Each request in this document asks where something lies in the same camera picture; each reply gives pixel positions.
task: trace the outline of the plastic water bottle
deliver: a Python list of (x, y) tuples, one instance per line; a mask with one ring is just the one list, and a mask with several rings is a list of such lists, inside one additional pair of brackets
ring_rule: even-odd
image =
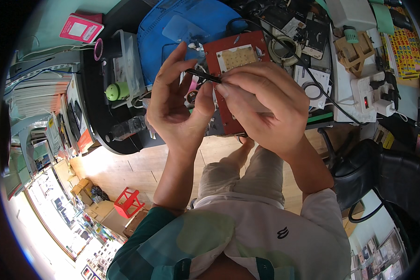
[(145, 129), (145, 116), (137, 115), (132, 119), (112, 126), (111, 131), (106, 135), (106, 141), (123, 141), (129, 136)]

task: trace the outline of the pink box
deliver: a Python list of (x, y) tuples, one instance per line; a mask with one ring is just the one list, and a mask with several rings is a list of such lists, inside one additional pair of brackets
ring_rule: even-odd
[(70, 14), (59, 37), (91, 43), (103, 28), (100, 23)]

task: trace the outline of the wooden floor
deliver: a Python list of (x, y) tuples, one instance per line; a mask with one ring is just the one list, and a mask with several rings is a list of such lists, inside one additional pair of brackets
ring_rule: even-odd
[[(347, 133), (352, 129), (351, 125), (340, 125), (327, 129), (335, 149), (344, 142)], [(327, 149), (321, 135), (315, 129), (308, 130), (305, 134), (318, 153), (322, 157), (325, 156)], [(204, 138), (194, 163), (191, 199), (197, 197), (203, 167), (209, 163), (218, 162), (240, 146), (241, 144), (233, 137), (210, 136)], [(245, 168), (249, 165), (254, 150), (252, 149), (249, 154)], [(84, 157), (71, 159), (70, 163), (80, 179), (90, 179), (95, 185), (100, 186), (112, 201), (117, 199), (126, 187), (129, 187), (140, 191), (138, 198), (141, 201), (152, 204), (154, 191), (162, 176), (167, 155), (168, 147), (166, 145), (142, 149), (141, 152), (130, 155), (114, 154), (104, 147), (99, 147)], [(241, 170), (241, 175), (244, 174), (245, 168)], [(302, 192), (297, 187), (291, 168), (287, 163), (283, 167), (283, 178), (285, 209), (300, 214)]]

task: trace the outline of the shorts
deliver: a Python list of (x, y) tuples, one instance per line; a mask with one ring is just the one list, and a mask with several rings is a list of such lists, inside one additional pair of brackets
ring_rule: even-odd
[(284, 206), (283, 162), (275, 153), (259, 148), (250, 159), (242, 178), (239, 171), (230, 164), (208, 164), (202, 172), (195, 203), (209, 195), (235, 192), (273, 199)]

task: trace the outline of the power adapter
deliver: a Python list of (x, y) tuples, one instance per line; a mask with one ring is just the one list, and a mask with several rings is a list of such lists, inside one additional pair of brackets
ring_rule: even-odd
[(380, 99), (373, 104), (375, 111), (383, 116), (392, 116), (395, 113), (395, 104), (393, 101)]

